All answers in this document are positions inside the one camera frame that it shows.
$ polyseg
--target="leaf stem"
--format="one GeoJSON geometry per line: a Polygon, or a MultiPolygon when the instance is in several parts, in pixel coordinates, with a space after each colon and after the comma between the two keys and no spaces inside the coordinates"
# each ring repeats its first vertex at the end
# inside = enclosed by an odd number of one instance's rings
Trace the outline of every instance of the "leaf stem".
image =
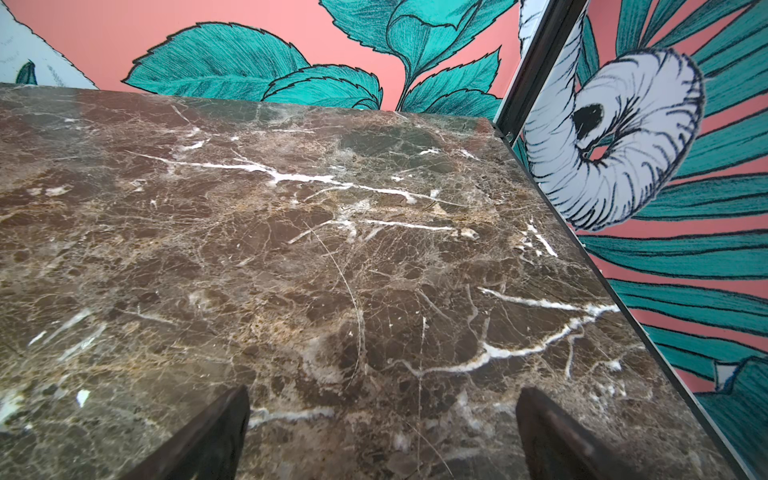
{"type": "Polygon", "coordinates": [[[400,94],[400,99],[397,101],[397,107],[395,107],[395,111],[402,110],[402,104],[405,103],[406,97],[408,96],[408,91],[411,88],[411,84],[414,80],[414,78],[406,78],[406,82],[402,86],[402,93],[400,94]]]}

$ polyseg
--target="curled white petal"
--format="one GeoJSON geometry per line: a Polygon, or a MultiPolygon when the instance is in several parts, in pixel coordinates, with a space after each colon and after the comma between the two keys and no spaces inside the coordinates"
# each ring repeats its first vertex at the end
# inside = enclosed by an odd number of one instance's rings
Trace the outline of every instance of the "curled white petal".
{"type": "Polygon", "coordinates": [[[523,133],[531,173],[549,200],[574,227],[596,231],[648,204],[680,166],[703,117],[703,77],[671,49],[636,51],[575,94],[580,49],[581,20],[523,133]],[[605,154],[590,161],[604,139],[611,140],[605,154]]]}
{"type": "Polygon", "coordinates": [[[525,58],[549,0],[520,0],[520,58],[525,58]]]}

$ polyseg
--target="teal leaf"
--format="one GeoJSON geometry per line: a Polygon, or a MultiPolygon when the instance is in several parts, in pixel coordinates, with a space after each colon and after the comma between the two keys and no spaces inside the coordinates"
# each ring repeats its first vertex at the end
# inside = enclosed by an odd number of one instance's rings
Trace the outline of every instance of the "teal leaf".
{"type": "Polygon", "coordinates": [[[387,44],[406,66],[412,80],[450,46],[477,12],[477,0],[424,2],[405,0],[392,13],[387,44]]]}
{"type": "Polygon", "coordinates": [[[581,51],[579,51],[578,63],[576,64],[579,84],[586,84],[599,69],[600,58],[598,57],[598,45],[594,41],[592,22],[588,16],[585,16],[584,26],[581,29],[581,51]]]}
{"type": "Polygon", "coordinates": [[[401,0],[320,0],[333,24],[352,40],[381,53],[393,54],[386,29],[401,0]]]}
{"type": "Polygon", "coordinates": [[[706,356],[718,363],[738,363],[751,356],[768,356],[768,353],[732,340],[698,336],[647,325],[643,325],[643,329],[656,345],[671,346],[706,356]]]}
{"type": "Polygon", "coordinates": [[[713,75],[768,44],[768,1],[761,0],[728,24],[693,60],[705,75],[713,75]]]}
{"type": "Polygon", "coordinates": [[[628,308],[768,336],[768,300],[758,296],[699,286],[608,282],[628,308]]]}
{"type": "Polygon", "coordinates": [[[708,174],[766,155],[768,109],[698,137],[674,178],[708,174]]]}
{"type": "Polygon", "coordinates": [[[768,359],[746,359],[721,392],[697,393],[730,444],[753,470],[753,478],[768,478],[768,359]]]}
{"type": "Polygon", "coordinates": [[[768,213],[768,174],[746,174],[665,187],[632,218],[685,221],[764,213],[768,213]]]}
{"type": "Polygon", "coordinates": [[[443,95],[454,91],[488,91],[498,70],[498,50],[466,65],[446,68],[425,78],[406,96],[403,111],[421,113],[443,95]]]}
{"type": "Polygon", "coordinates": [[[675,45],[679,41],[704,30],[706,27],[717,22],[722,17],[734,13],[739,8],[743,8],[755,0],[707,0],[706,3],[694,10],[685,20],[680,22],[661,40],[653,46],[656,48],[667,48],[675,45]]]}
{"type": "Polygon", "coordinates": [[[35,64],[32,63],[32,60],[22,65],[22,68],[18,71],[18,74],[16,75],[16,83],[25,84],[25,85],[38,84],[38,79],[35,76],[35,64]]]}
{"type": "Polygon", "coordinates": [[[406,67],[406,83],[451,57],[517,0],[405,0],[392,13],[387,45],[406,67]]]}
{"type": "Polygon", "coordinates": [[[528,167],[528,150],[525,149],[525,142],[521,137],[518,137],[518,139],[515,140],[515,142],[512,144],[512,151],[520,159],[520,162],[523,164],[523,167],[525,167],[525,170],[530,170],[528,167]]]}
{"type": "Polygon", "coordinates": [[[693,373],[705,380],[714,382],[715,380],[715,362],[709,357],[696,355],[695,353],[685,352],[666,345],[656,345],[661,355],[676,369],[685,370],[693,373]]]}
{"type": "Polygon", "coordinates": [[[296,47],[268,31],[200,23],[134,60],[123,81],[158,94],[259,101],[270,82],[308,66],[296,47]]]}
{"type": "Polygon", "coordinates": [[[615,265],[678,278],[768,278],[768,230],[672,238],[581,235],[587,252],[615,265]]]}
{"type": "MultiPolygon", "coordinates": [[[[756,35],[768,40],[765,35],[756,35]]],[[[718,71],[713,77],[705,77],[707,93],[705,115],[731,108],[745,100],[768,91],[768,41],[763,47],[718,71]]]]}
{"type": "Polygon", "coordinates": [[[648,45],[648,42],[672,18],[672,15],[683,6],[683,3],[685,3],[685,0],[659,0],[654,14],[650,17],[650,22],[648,22],[648,26],[645,28],[643,40],[640,42],[642,46],[648,45]]]}
{"type": "Polygon", "coordinates": [[[501,100],[480,90],[457,90],[435,100],[424,113],[458,115],[460,117],[486,117],[493,120],[501,100]]]}
{"type": "Polygon", "coordinates": [[[502,13],[512,8],[517,2],[518,0],[481,0],[480,6],[466,28],[458,34],[453,43],[445,48],[443,53],[425,65],[424,71],[437,66],[438,63],[452,57],[457,51],[467,46],[470,41],[475,39],[475,36],[491,26],[502,13]]]}
{"type": "Polygon", "coordinates": [[[381,106],[379,79],[346,65],[315,65],[273,81],[264,101],[375,110],[381,106]]]}
{"type": "Polygon", "coordinates": [[[651,0],[623,0],[616,34],[616,56],[637,50],[651,0]]]}

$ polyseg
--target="pink wall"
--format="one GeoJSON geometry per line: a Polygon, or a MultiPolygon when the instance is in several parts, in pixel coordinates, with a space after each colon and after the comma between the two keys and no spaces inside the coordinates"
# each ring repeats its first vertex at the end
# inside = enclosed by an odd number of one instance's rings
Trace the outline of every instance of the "pink wall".
{"type": "MultiPolygon", "coordinates": [[[[121,83],[133,60],[196,22],[236,22],[262,28],[293,43],[310,64],[342,64],[375,74],[384,90],[382,108],[393,110],[406,79],[402,62],[350,40],[317,0],[5,0],[21,23],[102,90],[138,91],[121,83]]],[[[514,6],[475,40],[422,78],[467,64],[501,46],[501,65],[489,93],[503,97],[520,62],[519,8],[514,6]]]]}

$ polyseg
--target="marble tabletop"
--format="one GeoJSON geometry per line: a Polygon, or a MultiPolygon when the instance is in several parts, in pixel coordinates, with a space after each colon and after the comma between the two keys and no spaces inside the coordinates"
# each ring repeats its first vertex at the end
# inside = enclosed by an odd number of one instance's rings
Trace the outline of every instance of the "marble tabletop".
{"type": "Polygon", "coordinates": [[[0,87],[0,472],[116,478],[224,390],[240,478],[527,478],[537,386],[732,478],[485,119],[0,87]]]}

